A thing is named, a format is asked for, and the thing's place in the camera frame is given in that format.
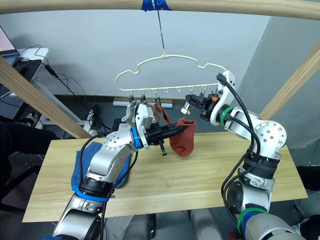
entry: clothes hanger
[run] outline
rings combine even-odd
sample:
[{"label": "clothes hanger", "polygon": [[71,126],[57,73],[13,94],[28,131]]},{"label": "clothes hanger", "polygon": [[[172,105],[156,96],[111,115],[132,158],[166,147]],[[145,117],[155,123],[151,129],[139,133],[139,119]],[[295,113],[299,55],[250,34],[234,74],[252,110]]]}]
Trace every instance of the clothes hanger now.
[{"label": "clothes hanger", "polygon": [[[153,8],[155,9],[155,3],[154,3],[154,0],[152,0],[152,5],[153,5]],[[217,67],[217,68],[221,68],[223,71],[227,71],[227,69],[221,65],[218,65],[218,64],[214,64],[214,63],[206,63],[204,66],[201,66],[198,64],[198,60],[193,58],[193,57],[190,57],[190,56],[184,56],[184,55],[176,55],[176,54],[166,54],[166,50],[165,50],[165,44],[164,44],[164,38],[163,38],[163,34],[162,34],[162,27],[161,27],[161,21],[160,21],[160,14],[159,14],[159,10],[157,10],[157,13],[158,13],[158,21],[159,21],[159,27],[160,27],[160,35],[161,35],[161,41],[162,41],[162,50],[163,50],[163,55],[161,56],[157,56],[157,57],[153,57],[153,58],[149,58],[147,60],[144,60],[142,62],[140,62],[136,67],[137,67],[137,71],[132,71],[130,69],[128,70],[125,70],[121,73],[119,73],[116,78],[115,78],[115,85],[117,86],[118,89],[120,89],[121,91],[125,91],[125,92],[129,92],[130,95],[133,94],[134,91],[140,91],[142,92],[143,94],[145,93],[145,91],[153,91],[155,94],[157,93],[157,90],[164,90],[166,93],[169,92],[170,89],[176,89],[178,92],[181,92],[181,89],[185,89],[185,88],[189,88],[190,91],[193,91],[194,88],[197,88],[197,87],[202,87],[203,90],[206,90],[207,86],[216,86],[218,85],[217,83],[209,83],[209,84],[197,84],[197,85],[184,85],[184,86],[164,86],[164,87],[150,87],[150,88],[132,88],[132,89],[124,89],[124,88],[121,88],[119,86],[119,78],[126,74],[126,73],[131,73],[133,75],[137,75],[141,72],[141,69],[140,67],[143,65],[143,64],[146,64],[146,63],[149,63],[151,61],[155,61],[155,60],[160,60],[160,59],[169,59],[169,58],[182,58],[182,59],[188,59],[188,60],[192,60],[195,62],[196,64],[196,67],[199,68],[199,69],[205,69],[207,66],[212,66],[212,67]]]}]

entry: green ring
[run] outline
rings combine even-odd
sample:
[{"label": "green ring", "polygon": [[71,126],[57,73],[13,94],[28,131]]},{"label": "green ring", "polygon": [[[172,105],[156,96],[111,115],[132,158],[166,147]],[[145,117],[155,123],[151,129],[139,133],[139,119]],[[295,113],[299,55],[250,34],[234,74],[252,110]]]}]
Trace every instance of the green ring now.
[{"label": "green ring", "polygon": [[223,111],[223,113],[222,113],[221,116],[220,116],[220,124],[221,124],[222,126],[225,125],[225,124],[224,124],[224,120],[225,120],[226,115],[227,115],[232,109],[234,109],[234,108],[235,108],[234,106],[229,106],[229,107],[227,107],[227,108]]},{"label": "green ring", "polygon": [[246,215],[247,213],[249,213],[249,212],[260,212],[260,213],[263,213],[263,214],[266,214],[266,213],[267,213],[266,210],[261,209],[261,208],[257,208],[257,207],[249,207],[249,208],[247,208],[246,210],[244,210],[244,211],[240,214],[238,220],[236,221],[236,228],[238,229],[238,231],[239,231],[240,233],[241,233],[241,231],[240,231],[240,225],[241,225],[241,223],[242,223],[245,215]]}]

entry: gray wall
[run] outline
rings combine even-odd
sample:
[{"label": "gray wall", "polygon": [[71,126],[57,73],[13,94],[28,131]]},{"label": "gray wall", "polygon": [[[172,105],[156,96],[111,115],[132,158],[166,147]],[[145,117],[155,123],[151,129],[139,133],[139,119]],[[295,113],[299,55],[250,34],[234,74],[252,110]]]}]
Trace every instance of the gray wall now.
[{"label": "gray wall", "polygon": [[[320,21],[271,17],[238,93],[260,113],[320,41]],[[272,117],[287,131],[290,148],[320,138],[320,70]]]},{"label": "gray wall", "polygon": [[[269,16],[211,12],[161,11],[167,54],[187,55],[199,64],[217,63],[232,70],[237,85],[246,72]],[[1,15],[1,26],[17,48],[35,44],[49,49],[57,73],[75,77],[88,95],[128,96],[117,89],[117,74],[135,71],[139,62],[162,52],[156,11],[66,10]],[[201,70],[186,59],[158,60],[139,75],[124,75],[122,88],[153,88],[216,82],[219,68]],[[53,94],[70,94],[45,70],[39,78]],[[70,87],[81,89],[70,80]],[[160,93],[163,98],[184,98]]]}]

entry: laptop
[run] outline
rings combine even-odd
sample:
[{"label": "laptop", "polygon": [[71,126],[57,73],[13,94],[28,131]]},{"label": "laptop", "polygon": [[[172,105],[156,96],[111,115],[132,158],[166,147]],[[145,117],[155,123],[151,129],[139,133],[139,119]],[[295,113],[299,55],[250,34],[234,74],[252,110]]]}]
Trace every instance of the laptop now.
[{"label": "laptop", "polygon": [[19,52],[8,38],[5,31],[0,26],[0,56],[3,57],[11,66],[16,64]]}]

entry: wooden tabletop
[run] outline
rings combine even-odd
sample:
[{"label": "wooden tabletop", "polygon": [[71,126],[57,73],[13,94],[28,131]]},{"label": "wooden tabletop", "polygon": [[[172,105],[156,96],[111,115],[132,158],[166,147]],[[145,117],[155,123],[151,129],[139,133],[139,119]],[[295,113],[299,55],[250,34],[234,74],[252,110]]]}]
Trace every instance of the wooden tabletop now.
[{"label": "wooden tabletop", "polygon": [[[70,179],[76,151],[86,139],[54,140],[45,156],[23,222],[58,221],[73,191]],[[223,206],[220,188],[249,141],[229,132],[198,133],[190,156],[176,155],[166,140],[160,147],[141,149],[127,184],[116,189],[106,217],[161,213]],[[272,201],[307,198],[288,148],[275,173]]]}]

